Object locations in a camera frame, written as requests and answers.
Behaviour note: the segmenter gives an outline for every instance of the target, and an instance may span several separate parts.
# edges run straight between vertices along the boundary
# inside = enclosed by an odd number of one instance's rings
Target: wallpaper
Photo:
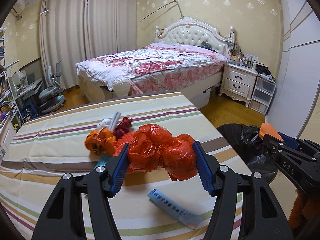
[[[22,19],[16,21],[15,16],[9,13],[3,26],[7,27],[4,34],[4,50],[6,65],[19,60],[12,66],[12,75],[19,71],[19,68],[40,57],[39,44],[39,13],[41,1],[27,6],[21,13]]]
[[[17,45],[16,45],[16,33],[17,33],[16,18],[12,13],[8,14],[2,27],[7,27],[7,30],[4,33],[4,51],[5,51],[4,59],[5,59],[5,64],[9,65],[10,63],[18,60]],[[11,67],[12,73],[9,70],[7,70],[7,74],[9,76],[12,76],[12,74],[19,71],[19,63]]]
[[[172,4],[141,20],[173,0],[138,0],[137,47],[154,41],[155,27],[164,29],[180,18]],[[177,0],[184,16],[203,21],[227,36],[229,27],[236,28],[242,52],[257,56],[260,62],[277,74],[280,54],[281,7],[279,0]]]
[[[310,116],[307,126],[303,130],[300,138],[308,139],[320,144],[319,138],[319,127],[320,127],[320,98],[316,102],[315,108]]]
[[[22,19],[16,23],[17,56],[20,67],[40,57],[39,43],[39,13],[42,1],[37,1],[27,6],[21,16]]]

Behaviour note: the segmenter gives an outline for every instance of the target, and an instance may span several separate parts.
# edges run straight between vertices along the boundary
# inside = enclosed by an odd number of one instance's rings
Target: striped tablecloth
[[[0,166],[0,201],[26,240],[31,239],[42,208],[61,175],[71,172],[79,176],[94,168],[98,157],[84,147],[84,140],[101,120],[112,118],[116,111],[132,118],[135,129],[157,123],[173,136],[187,133],[220,163],[238,173],[251,174],[222,135],[179,92],[116,99],[51,114],[21,127]],[[199,227],[184,227],[149,201],[147,194],[154,188],[201,215]],[[122,239],[197,240],[206,232],[215,198],[204,191],[199,175],[173,182],[164,169],[158,169],[128,174],[120,192],[109,202]],[[83,209],[87,238],[94,239],[86,195]],[[238,236],[241,211],[239,194],[232,239]]]

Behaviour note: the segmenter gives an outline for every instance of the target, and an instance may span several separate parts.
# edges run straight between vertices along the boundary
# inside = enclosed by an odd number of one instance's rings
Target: pink floral bedspread
[[[193,84],[216,73],[227,61],[222,54],[188,47],[194,46],[175,47],[154,43],[143,49],[78,63],[77,74],[85,75],[100,86],[107,86],[110,91],[115,82],[125,79],[131,80],[143,92],[159,91]]]
[[[144,75],[132,80],[132,94],[180,90],[218,73],[222,67],[223,65],[207,65]]]

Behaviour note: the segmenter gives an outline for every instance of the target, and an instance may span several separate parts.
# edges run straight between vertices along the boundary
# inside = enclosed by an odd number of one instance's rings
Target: air conditioner
[[[17,20],[21,19],[20,14],[24,10],[25,6],[26,6],[26,3],[24,2],[24,0],[18,0],[15,3],[15,5],[12,7],[11,12],[17,18]]]

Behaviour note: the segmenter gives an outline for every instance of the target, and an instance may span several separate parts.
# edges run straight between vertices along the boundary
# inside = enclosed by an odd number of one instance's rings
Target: white wardrobe
[[[266,122],[279,132],[299,137],[319,95],[320,22],[306,0],[281,2],[283,52]]]

